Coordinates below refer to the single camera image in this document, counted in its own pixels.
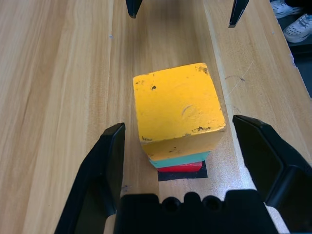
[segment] shoe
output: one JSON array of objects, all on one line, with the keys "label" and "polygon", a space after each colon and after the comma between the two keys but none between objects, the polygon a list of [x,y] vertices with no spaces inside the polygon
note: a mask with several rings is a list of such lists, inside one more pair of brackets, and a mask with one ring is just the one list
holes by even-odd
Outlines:
[{"label": "shoe", "polygon": [[312,15],[304,14],[283,31],[288,42],[298,43],[308,38],[312,33]]},{"label": "shoe", "polygon": [[302,7],[291,7],[285,3],[285,0],[276,0],[271,2],[274,14],[277,19],[289,15],[296,15],[302,12]]}]

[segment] yellow wooden block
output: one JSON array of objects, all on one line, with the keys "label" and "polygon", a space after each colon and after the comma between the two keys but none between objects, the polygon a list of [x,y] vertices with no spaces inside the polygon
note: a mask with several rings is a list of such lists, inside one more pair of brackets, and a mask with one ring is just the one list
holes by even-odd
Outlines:
[{"label": "yellow wooden block", "polygon": [[225,119],[205,63],[134,77],[141,145],[151,160],[214,149]]}]

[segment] wooden block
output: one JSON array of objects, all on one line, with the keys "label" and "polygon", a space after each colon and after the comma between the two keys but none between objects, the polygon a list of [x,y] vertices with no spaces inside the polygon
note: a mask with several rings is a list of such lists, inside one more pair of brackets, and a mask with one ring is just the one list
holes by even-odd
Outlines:
[{"label": "wooden block", "polygon": [[140,142],[152,161],[213,150],[225,119],[205,63],[134,77]]},{"label": "wooden block", "polygon": [[149,158],[149,160],[151,164],[156,168],[172,167],[172,166],[178,166],[178,165],[187,164],[187,163],[205,161],[209,153],[210,152],[203,152],[203,153],[198,153],[198,154],[193,154],[193,155],[185,155],[181,157],[173,157],[173,158],[155,160],[155,161]]},{"label": "wooden block", "polygon": [[159,172],[198,172],[203,162],[187,163],[172,167],[157,168]]}]

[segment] teal block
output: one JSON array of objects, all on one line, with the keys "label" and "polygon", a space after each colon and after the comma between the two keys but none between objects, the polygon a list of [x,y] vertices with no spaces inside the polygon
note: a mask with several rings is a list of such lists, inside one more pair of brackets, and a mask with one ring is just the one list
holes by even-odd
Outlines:
[{"label": "teal block", "polygon": [[174,158],[169,158],[169,159],[164,159],[164,160],[158,160],[158,161],[153,161],[150,159],[150,162],[156,168],[171,167],[171,166],[177,166],[177,165],[182,165],[182,164],[187,164],[187,163],[205,161],[209,153],[210,151],[199,153],[199,154],[186,155],[182,157],[174,157]]}]

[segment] wood grain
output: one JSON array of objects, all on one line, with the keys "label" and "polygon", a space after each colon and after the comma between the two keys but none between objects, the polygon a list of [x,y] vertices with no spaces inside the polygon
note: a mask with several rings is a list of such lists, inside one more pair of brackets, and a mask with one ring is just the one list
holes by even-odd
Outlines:
[{"label": "wood grain", "polygon": [[[250,0],[229,29],[232,3],[146,0],[133,20],[124,0],[0,1],[0,233],[53,233],[79,165],[117,122],[126,124],[122,194],[252,188],[233,114],[271,124],[312,163],[312,103],[271,6]],[[158,183],[138,140],[132,78],[196,62],[208,65],[226,136],[207,179]]]}]

